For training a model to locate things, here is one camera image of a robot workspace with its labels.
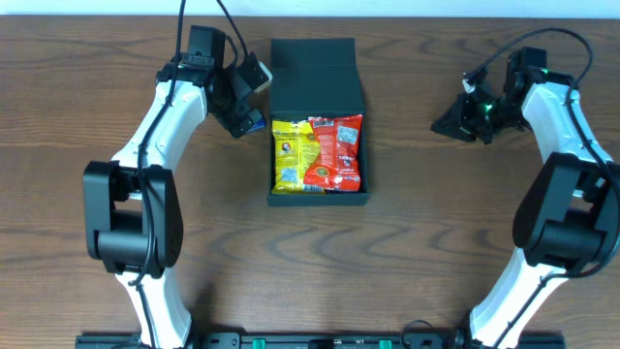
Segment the blue Eclipse mint box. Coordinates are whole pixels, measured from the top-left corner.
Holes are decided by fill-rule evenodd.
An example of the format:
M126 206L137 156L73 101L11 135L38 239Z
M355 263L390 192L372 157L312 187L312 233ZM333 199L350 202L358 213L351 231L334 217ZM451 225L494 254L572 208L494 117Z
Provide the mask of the blue Eclipse mint box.
M247 133L253 133L260 131L266 127L266 121L264 117L261 117L258 121L254 122L253 125L247 130Z

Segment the yellow snack packet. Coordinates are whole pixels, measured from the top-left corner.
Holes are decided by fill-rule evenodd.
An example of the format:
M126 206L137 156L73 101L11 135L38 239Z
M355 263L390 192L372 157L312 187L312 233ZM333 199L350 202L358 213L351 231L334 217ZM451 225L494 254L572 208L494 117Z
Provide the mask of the yellow snack packet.
M276 195L324 194L317 185L305 184L306 171L320 153L320 145L309 121L272 122L275 181L271 193Z

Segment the red snack packet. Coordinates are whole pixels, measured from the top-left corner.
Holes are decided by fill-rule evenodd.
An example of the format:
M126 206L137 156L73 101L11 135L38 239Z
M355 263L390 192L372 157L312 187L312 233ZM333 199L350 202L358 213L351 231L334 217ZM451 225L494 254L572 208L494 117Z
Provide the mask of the red snack packet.
M361 175L357 160L362 114L309 117L320 150L304 175L306 185L327 191L357 192Z

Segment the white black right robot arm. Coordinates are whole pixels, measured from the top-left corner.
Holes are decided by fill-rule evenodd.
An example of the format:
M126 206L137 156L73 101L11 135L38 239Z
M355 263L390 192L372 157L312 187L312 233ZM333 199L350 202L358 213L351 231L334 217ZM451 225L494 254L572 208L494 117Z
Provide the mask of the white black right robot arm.
M491 143L506 128L530 130L543 166L512 223L515 249L485 299L468 312L448 348L516 348L546 299L585 278L619 248L619 167L596 141L570 74L548 69L546 52L524 47L508 60L503 93L480 68L431 131Z

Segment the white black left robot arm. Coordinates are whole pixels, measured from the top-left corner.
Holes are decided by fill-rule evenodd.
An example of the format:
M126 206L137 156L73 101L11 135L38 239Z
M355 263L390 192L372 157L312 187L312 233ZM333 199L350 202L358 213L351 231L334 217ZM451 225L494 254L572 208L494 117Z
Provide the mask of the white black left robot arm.
M196 329L180 296L174 266L184 227L174 172L194 131L209 114L238 139L264 126L248 98L272 75L255 54L224 62L225 32L190 29L156 75L153 102L136 133L110 161L83 173L86 246L127 291L139 333L83 334L78 348L210 348L218 335Z

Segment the black open gift box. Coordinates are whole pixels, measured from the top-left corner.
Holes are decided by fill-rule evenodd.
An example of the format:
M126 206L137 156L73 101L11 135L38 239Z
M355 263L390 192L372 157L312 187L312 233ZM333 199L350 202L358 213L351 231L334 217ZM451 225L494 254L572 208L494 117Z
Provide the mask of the black open gift box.
M365 114L353 38L273 39L269 118L302 121ZM267 194L270 206L363 206L370 193L365 131L357 153L360 188L356 192Z

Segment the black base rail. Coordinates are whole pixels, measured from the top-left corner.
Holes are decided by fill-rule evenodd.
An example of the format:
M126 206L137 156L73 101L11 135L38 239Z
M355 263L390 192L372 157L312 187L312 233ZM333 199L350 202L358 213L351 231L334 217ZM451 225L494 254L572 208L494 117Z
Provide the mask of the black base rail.
M208 333L190 335L182 348L195 349L445 349L486 348L478 344L466 345L464 340L453 344L449 334L423 330L404 335L391 334L240 334ZM147 348L138 334L83 334L76 337L77 349ZM525 334L516 348L564 349L560 334Z

